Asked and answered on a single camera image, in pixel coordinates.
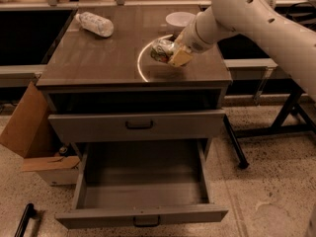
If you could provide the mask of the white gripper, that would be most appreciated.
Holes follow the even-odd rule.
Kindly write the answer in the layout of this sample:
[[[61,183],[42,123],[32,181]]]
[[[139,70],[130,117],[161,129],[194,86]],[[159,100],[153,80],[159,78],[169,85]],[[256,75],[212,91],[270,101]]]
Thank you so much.
[[[199,12],[175,38],[175,43],[182,44],[169,58],[168,64],[180,67],[193,59],[191,53],[203,53],[224,37],[224,28],[215,20],[211,11]]]

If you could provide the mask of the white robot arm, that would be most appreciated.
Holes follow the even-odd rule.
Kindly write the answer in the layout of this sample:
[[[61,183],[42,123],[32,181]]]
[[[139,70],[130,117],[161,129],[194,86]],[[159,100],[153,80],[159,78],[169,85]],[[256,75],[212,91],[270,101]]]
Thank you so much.
[[[180,67],[196,53],[240,34],[253,41],[316,101],[316,33],[281,16],[275,0],[212,0],[176,38],[168,63]]]

